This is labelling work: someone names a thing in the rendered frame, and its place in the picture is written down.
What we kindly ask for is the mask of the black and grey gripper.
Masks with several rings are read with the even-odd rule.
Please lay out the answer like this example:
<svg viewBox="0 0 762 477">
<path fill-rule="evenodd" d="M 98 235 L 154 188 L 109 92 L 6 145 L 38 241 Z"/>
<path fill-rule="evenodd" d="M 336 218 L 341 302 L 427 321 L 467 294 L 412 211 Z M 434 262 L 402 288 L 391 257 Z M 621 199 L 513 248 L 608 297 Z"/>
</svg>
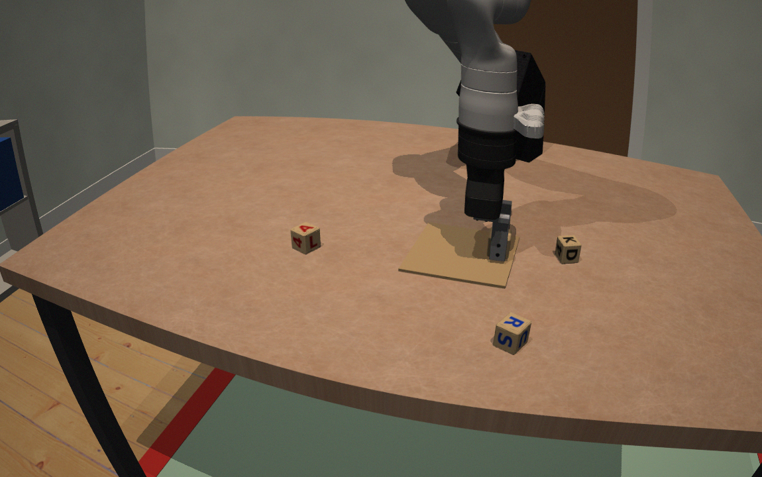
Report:
<svg viewBox="0 0 762 477">
<path fill-rule="evenodd" d="M 498 93 L 462 84 L 457 124 L 458 159 L 468 171 L 464 213 L 492 221 L 489 260 L 505 262 L 512 201 L 503 200 L 504 170 L 516 164 L 517 132 L 543 138 L 543 107 L 518 107 L 517 90 Z"/>
</svg>

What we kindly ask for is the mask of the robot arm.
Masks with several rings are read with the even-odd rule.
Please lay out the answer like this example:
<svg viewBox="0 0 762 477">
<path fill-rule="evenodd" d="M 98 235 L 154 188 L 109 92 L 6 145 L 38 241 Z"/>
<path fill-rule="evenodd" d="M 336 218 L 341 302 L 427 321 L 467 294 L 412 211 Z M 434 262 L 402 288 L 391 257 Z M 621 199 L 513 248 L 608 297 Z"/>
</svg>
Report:
<svg viewBox="0 0 762 477">
<path fill-rule="evenodd" d="M 517 55 L 494 24 L 524 18 L 531 0 L 405 0 L 427 29 L 439 35 L 462 64 L 462 84 L 480 91 L 516 91 Z M 497 39 L 499 38 L 499 39 Z"/>
</svg>

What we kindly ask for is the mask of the tan flat mat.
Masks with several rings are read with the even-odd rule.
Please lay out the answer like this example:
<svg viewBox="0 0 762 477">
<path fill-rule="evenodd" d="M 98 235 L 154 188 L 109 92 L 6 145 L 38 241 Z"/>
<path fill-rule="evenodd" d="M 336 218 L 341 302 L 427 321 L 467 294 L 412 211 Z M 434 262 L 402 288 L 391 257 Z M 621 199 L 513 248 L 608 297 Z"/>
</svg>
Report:
<svg viewBox="0 0 762 477">
<path fill-rule="evenodd" d="M 505 262 L 489 260 L 488 242 L 489 231 L 428 222 L 398 271 L 505 289 L 519 237 Z"/>
</svg>

